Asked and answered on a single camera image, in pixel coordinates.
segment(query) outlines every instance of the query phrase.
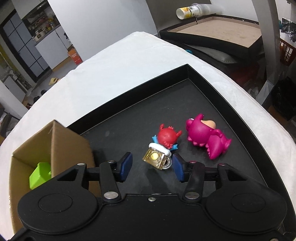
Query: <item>magenta toy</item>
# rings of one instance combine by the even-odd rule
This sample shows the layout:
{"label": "magenta toy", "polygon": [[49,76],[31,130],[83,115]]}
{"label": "magenta toy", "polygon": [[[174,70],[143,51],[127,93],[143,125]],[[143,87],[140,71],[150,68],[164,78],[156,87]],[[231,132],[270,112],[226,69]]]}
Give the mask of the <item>magenta toy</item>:
{"label": "magenta toy", "polygon": [[195,146],[205,146],[210,136],[216,132],[216,124],[211,121],[211,124],[206,125],[202,121],[203,114],[199,114],[195,119],[186,121],[186,130],[188,131],[187,140],[191,141]]}
{"label": "magenta toy", "polygon": [[221,153],[225,153],[230,143],[231,143],[231,139],[227,139],[224,133],[221,132],[220,135],[217,132],[213,133],[205,145],[205,147],[207,148],[207,153],[209,155],[209,158],[211,160],[214,160]]}
{"label": "magenta toy", "polygon": [[203,117],[203,114],[199,114],[195,119],[186,121],[187,139],[195,146],[205,146],[213,160],[228,149],[231,139],[227,139],[221,130],[216,129],[215,122],[203,120]]}

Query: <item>white tablecloth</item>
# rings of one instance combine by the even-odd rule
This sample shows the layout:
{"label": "white tablecloth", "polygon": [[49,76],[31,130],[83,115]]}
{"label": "white tablecloth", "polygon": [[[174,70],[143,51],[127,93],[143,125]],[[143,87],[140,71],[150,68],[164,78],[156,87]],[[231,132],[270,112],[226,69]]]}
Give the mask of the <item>white tablecloth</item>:
{"label": "white tablecloth", "polygon": [[9,211],[12,152],[53,119],[68,126],[118,95],[189,64],[233,106],[272,159],[296,205],[296,146],[285,129],[228,76],[144,32],[133,33],[70,71],[25,114],[0,146],[0,233],[13,236]]}

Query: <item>blue toy arm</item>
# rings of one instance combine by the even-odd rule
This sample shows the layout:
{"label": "blue toy arm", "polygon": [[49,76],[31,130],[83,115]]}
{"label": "blue toy arm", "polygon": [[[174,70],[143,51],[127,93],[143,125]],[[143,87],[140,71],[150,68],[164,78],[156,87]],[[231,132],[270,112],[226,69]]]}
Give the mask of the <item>blue toy arm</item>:
{"label": "blue toy arm", "polygon": [[175,144],[172,146],[172,148],[170,150],[177,150],[178,149],[178,144]]}
{"label": "blue toy arm", "polygon": [[152,140],[153,140],[154,143],[158,144],[158,140],[157,140],[157,136],[156,135],[152,137]]}

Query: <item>kitchen cabinet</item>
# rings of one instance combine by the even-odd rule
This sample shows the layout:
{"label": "kitchen cabinet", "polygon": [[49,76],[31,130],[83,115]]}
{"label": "kitchen cabinet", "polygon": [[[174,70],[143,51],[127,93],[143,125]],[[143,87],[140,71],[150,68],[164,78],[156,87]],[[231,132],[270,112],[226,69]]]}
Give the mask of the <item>kitchen cabinet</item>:
{"label": "kitchen cabinet", "polygon": [[14,82],[14,80],[8,76],[3,82],[9,91],[20,101],[22,102],[25,97],[25,92]]}
{"label": "kitchen cabinet", "polygon": [[63,44],[65,45],[66,49],[69,48],[71,45],[69,43],[69,41],[66,39],[66,36],[64,35],[65,31],[62,28],[62,26],[58,27],[55,30],[59,36],[59,38],[61,39],[61,41],[63,42]]}
{"label": "kitchen cabinet", "polygon": [[51,69],[68,58],[68,51],[56,31],[41,40],[36,48]]}
{"label": "kitchen cabinet", "polygon": [[31,10],[33,10],[36,6],[38,6],[41,1],[40,0],[12,0],[12,3],[20,16],[20,18],[24,18]]}

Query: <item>black tray frame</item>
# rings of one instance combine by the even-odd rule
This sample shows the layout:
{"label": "black tray frame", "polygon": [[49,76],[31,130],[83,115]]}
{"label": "black tray frame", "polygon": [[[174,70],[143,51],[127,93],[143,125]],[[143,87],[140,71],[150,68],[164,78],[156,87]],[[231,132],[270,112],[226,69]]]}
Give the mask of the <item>black tray frame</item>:
{"label": "black tray frame", "polygon": [[288,211],[284,220],[284,227],[289,236],[295,238],[296,216],[294,208],[285,185],[268,154],[232,106],[188,64],[164,73],[121,94],[81,117],[69,125],[68,128],[81,135],[126,108],[186,79],[189,79],[205,95],[229,124],[253,159],[267,186],[285,198]]}
{"label": "black tray frame", "polygon": [[209,17],[222,17],[222,18],[232,18],[244,22],[249,22],[249,23],[254,23],[259,25],[258,22],[245,19],[245,18],[238,18],[238,17],[232,17],[232,16],[226,16],[226,15],[217,15],[217,14],[211,14],[211,15],[206,15],[202,16],[199,18],[190,18],[183,20],[182,23],[175,24],[171,27],[165,28],[163,30],[159,31],[161,39],[164,40],[174,40],[179,43],[184,43],[184,44],[189,44],[189,45],[198,45],[206,48],[212,48],[216,49],[219,51],[222,51],[227,54],[231,54],[234,56],[237,56],[242,59],[254,59],[257,57],[258,53],[260,52],[262,45],[263,45],[263,40],[262,36],[257,39],[249,48],[227,42],[224,40],[220,39],[215,39],[215,38],[210,38],[210,37],[205,37],[205,36],[199,36],[199,35],[194,35],[194,34],[185,34],[185,33],[175,33],[175,32],[169,32],[172,29],[175,29],[177,27],[186,25],[188,23],[192,23],[204,18],[209,18]]}

